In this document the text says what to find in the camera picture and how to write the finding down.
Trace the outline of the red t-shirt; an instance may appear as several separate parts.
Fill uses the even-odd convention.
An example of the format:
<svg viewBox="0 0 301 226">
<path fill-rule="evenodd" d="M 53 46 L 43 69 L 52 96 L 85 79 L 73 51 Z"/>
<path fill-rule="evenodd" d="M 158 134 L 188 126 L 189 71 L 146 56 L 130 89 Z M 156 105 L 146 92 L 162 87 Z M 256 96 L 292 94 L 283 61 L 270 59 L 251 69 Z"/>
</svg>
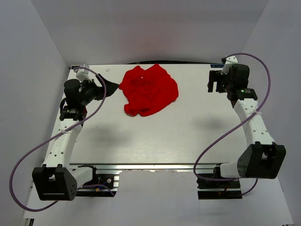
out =
<svg viewBox="0 0 301 226">
<path fill-rule="evenodd" d="M 130 116 L 153 115 L 179 96 L 176 81 L 158 64 L 146 70 L 136 66 L 127 71 L 119 89 L 128 100 L 128 104 L 124 105 L 124 111 Z"/>
</svg>

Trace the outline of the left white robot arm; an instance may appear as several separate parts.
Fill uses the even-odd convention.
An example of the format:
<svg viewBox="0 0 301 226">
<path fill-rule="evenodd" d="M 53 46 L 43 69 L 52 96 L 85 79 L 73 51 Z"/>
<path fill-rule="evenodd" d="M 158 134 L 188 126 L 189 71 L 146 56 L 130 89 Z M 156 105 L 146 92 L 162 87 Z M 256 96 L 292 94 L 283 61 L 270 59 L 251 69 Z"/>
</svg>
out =
<svg viewBox="0 0 301 226">
<path fill-rule="evenodd" d="M 86 184 L 94 188 L 99 184 L 96 168 L 87 165 L 70 169 L 71 154 L 86 118 L 86 106 L 93 100 L 111 96 L 119 85 L 102 76 L 101 86 L 87 76 L 64 83 L 65 98 L 61 102 L 58 137 L 41 167 L 35 167 L 32 178 L 42 201 L 72 201 L 78 188 Z"/>
</svg>

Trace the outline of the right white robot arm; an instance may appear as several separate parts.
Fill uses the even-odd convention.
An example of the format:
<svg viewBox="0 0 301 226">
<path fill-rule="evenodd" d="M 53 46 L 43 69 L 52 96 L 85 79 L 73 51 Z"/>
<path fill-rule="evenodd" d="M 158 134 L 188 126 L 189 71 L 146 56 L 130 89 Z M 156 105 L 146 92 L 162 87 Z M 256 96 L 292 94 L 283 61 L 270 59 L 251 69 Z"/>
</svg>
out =
<svg viewBox="0 0 301 226">
<path fill-rule="evenodd" d="M 227 93 L 227 98 L 243 123 L 247 149 L 237 161 L 222 163 L 212 181 L 222 188 L 230 178 L 275 179 L 286 155 L 283 145 L 276 144 L 268 132 L 262 116 L 256 112 L 258 97 L 248 88 L 250 69 L 247 65 L 233 64 L 228 73 L 211 70 L 208 92 Z"/>
</svg>

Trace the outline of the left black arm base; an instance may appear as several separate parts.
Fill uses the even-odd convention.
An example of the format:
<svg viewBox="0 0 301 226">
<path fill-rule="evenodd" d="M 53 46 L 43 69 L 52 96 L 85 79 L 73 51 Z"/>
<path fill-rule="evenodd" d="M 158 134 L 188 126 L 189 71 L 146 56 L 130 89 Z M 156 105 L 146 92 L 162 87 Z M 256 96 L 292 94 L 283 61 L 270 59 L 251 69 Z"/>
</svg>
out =
<svg viewBox="0 0 301 226">
<path fill-rule="evenodd" d="M 113 197 L 117 192 L 118 172 L 95 165 L 72 166 L 70 172 L 77 181 L 77 197 Z"/>
</svg>

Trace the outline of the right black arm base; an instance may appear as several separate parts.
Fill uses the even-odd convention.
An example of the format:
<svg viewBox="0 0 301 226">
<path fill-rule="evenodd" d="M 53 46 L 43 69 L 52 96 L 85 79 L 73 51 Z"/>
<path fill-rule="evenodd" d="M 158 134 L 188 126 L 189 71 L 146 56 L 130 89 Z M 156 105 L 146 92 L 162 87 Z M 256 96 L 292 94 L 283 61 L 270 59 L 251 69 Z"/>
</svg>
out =
<svg viewBox="0 0 301 226">
<path fill-rule="evenodd" d="M 199 176 L 222 179 L 219 167 L 199 165 L 196 167 Z M 208 181 L 197 178 L 199 200 L 230 200 L 242 199 L 239 181 Z"/>
</svg>

